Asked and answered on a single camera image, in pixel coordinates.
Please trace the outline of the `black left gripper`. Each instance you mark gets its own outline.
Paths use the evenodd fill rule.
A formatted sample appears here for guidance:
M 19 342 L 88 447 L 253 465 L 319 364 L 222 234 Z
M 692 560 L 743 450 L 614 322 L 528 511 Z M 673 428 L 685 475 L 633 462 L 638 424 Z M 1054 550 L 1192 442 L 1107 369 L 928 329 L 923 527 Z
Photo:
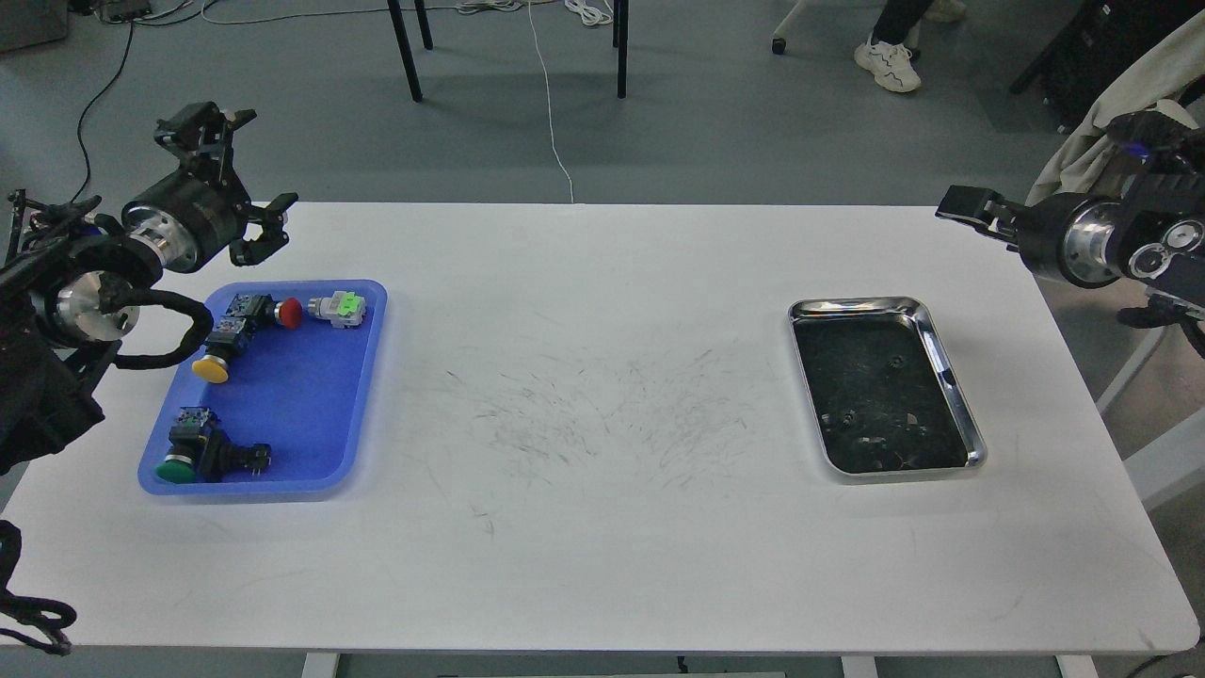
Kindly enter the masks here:
M 233 170 L 233 132 L 255 119 L 254 110 L 199 102 L 155 122 L 153 138 L 178 159 L 178 169 L 127 202 L 120 223 L 155 250 L 163 269 L 195 273 L 224 249 L 233 266 L 258 266 L 289 243 L 284 226 L 296 191 L 257 206 Z M 252 240 L 243 237 L 247 224 L 260 228 Z

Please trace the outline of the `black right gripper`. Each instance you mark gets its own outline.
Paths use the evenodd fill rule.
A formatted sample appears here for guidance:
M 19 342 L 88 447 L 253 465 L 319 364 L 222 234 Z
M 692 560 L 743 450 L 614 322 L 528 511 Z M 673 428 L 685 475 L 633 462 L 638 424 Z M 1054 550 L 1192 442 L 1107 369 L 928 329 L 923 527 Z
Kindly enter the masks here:
M 1017 248 L 1021 261 L 1041 278 L 1084 289 L 1119 281 L 1119 265 L 1107 257 L 1119 219 L 1117 199 L 1060 193 L 1025 206 L 988 188 L 950 185 L 935 218 Z

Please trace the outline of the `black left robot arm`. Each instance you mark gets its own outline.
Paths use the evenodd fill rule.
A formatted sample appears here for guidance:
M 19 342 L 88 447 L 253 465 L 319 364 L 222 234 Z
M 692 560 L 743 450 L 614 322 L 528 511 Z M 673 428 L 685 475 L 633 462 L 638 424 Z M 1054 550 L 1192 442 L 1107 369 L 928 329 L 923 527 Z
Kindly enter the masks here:
M 108 369 L 167 369 L 194 355 L 214 326 L 205 303 L 155 288 L 227 250 L 255 266 L 288 244 L 296 193 L 255 205 L 233 167 L 233 137 L 254 110 L 186 105 L 155 124 L 178 169 L 120 216 L 102 197 L 43 204 L 8 194 L 2 261 L 2 471 L 54 455 L 102 421 L 94 390 Z

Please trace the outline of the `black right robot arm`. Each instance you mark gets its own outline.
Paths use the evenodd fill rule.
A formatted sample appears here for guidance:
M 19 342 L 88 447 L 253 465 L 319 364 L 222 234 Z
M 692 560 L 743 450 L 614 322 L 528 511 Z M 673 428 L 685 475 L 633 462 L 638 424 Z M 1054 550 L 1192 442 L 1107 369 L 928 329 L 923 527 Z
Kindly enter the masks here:
M 1156 110 L 1122 114 L 1105 132 L 1139 163 L 1119 196 L 1066 191 L 1025 206 L 988 188 L 952 185 L 937 218 L 1003 241 L 1045 279 L 1084 289 L 1140 282 L 1150 303 L 1119 309 L 1117 320 L 1180 328 L 1203 350 L 1203 132 Z

